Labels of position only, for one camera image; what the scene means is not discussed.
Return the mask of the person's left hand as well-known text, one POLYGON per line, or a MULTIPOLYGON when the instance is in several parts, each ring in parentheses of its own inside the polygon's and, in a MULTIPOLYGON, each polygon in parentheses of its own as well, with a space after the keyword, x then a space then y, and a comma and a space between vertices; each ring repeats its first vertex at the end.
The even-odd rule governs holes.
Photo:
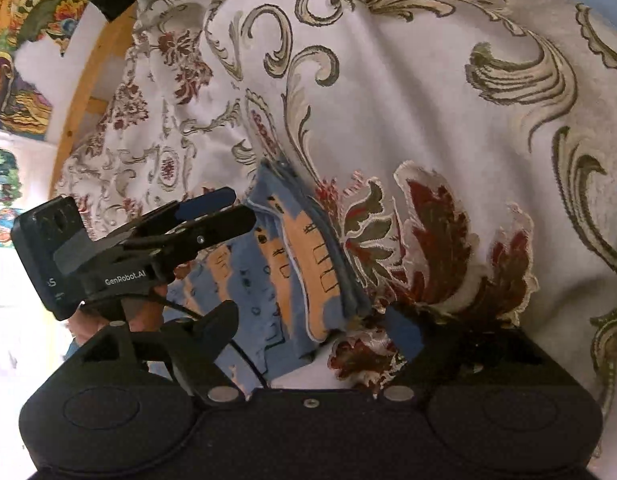
POLYGON ((82 346, 111 321, 124 321, 132 332, 156 332, 164 323, 163 311, 163 304, 148 299, 87 301, 66 320, 66 328, 82 346))

